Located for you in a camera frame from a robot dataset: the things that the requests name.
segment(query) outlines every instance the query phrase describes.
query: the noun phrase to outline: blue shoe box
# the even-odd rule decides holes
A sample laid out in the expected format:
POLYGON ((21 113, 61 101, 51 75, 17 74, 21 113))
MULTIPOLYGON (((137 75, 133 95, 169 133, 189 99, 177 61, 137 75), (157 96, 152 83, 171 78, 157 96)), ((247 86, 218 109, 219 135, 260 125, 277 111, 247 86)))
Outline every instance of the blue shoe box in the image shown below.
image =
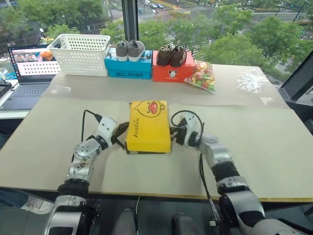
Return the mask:
POLYGON ((115 48, 112 47, 104 63, 108 70, 108 76, 121 78, 151 79, 152 51, 145 50, 140 60, 120 62, 116 59, 115 48))

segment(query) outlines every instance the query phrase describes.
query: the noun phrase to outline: black cable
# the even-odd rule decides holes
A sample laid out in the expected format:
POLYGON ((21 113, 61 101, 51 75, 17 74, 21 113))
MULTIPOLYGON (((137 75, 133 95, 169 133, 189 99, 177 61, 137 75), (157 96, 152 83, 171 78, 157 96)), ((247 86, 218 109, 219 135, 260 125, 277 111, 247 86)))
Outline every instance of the black cable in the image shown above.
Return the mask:
POLYGON ((222 221, 220 219, 220 216, 219 216, 218 212, 216 211, 216 207, 214 205, 214 202, 212 200, 212 197, 211 197, 211 195, 209 193, 209 190, 207 188, 207 185, 206 185, 205 176, 204 176, 204 170, 203 170, 203 156, 202 156, 202 153, 200 153, 200 158, 199 158, 199 172, 200 172, 200 177, 201 177, 201 180, 202 180, 205 192, 206 192, 207 199, 209 201, 210 208, 211 208, 211 210, 213 212, 213 215, 214 215, 214 218, 215 218, 215 222, 219 226, 222 235, 227 235, 227 231, 226 231, 226 229, 225 229, 225 227, 224 227, 224 225, 223 225, 223 223, 222 223, 222 221))
POLYGON ((83 123, 82 123, 82 135, 81 135, 81 139, 80 139, 81 142, 84 141, 84 128, 85 128, 85 116, 86 116, 86 112, 92 114, 93 116, 96 116, 96 114, 93 113, 92 111, 90 111, 90 110, 88 110, 88 109, 84 110, 84 113, 83 113, 83 123))
POLYGON ((15 89, 13 89, 13 88, 15 88, 15 86, 18 85, 18 83, 19 83, 19 81, 17 81, 17 83, 15 83, 14 86, 12 86, 10 90, 15 91, 15 89))
POLYGON ((174 127, 177 127, 177 128, 182 128, 182 127, 183 127, 183 126, 179 126, 179 125, 177 125, 177 124, 175 124, 175 123, 173 122, 174 117, 176 117, 177 114, 180 114, 180 113, 191 113, 191 114, 195 115, 196 118, 199 120, 199 122, 200 122, 200 127, 201 127, 201 131, 200 131, 200 137, 199 137, 198 144, 197 144, 197 147, 198 147, 199 144, 200 144, 200 140, 201 140, 201 138, 202 138, 202 134, 203 134, 203 132, 204 132, 204 122, 201 121, 201 118, 200 118, 195 112, 192 112, 192 111, 190 111, 190 110, 180 110, 180 111, 174 113, 173 116, 171 117, 171 124, 172 124, 174 127))

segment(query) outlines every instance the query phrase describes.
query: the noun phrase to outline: clear plastic wrap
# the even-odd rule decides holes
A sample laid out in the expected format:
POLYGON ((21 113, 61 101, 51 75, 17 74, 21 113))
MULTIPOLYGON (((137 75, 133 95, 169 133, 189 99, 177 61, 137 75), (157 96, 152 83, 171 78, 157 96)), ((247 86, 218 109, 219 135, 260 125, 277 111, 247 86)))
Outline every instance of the clear plastic wrap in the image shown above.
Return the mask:
POLYGON ((195 73, 184 79, 184 82, 215 94, 215 77, 212 65, 208 62, 196 61, 195 73))
POLYGON ((241 72, 241 77, 237 81, 238 88, 249 93, 261 93, 263 82, 267 81, 267 78, 259 68, 252 68, 247 72, 241 72))

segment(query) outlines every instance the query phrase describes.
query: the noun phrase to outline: crosswalk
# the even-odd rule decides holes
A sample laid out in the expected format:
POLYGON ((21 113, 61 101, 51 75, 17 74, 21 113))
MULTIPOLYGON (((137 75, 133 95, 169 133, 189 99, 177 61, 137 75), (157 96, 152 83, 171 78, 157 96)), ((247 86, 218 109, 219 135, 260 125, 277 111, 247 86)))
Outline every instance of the crosswalk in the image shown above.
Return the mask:
POLYGON ((138 3, 138 19, 148 19, 153 18, 156 14, 152 11, 149 6, 144 6, 138 3))

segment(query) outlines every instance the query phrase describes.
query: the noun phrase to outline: cartoon logo on box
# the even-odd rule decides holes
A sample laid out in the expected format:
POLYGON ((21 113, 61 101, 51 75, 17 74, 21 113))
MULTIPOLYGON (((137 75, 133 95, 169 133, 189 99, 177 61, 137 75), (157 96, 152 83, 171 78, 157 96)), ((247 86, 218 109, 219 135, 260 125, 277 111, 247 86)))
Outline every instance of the cartoon logo on box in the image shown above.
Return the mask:
POLYGON ((160 101, 142 101, 136 107, 136 110, 145 117, 154 118, 158 116, 162 110, 165 110, 164 104, 161 104, 160 101))
POLYGON ((176 74, 178 73, 177 70, 168 70, 168 73, 170 75, 170 78, 174 78, 176 74))

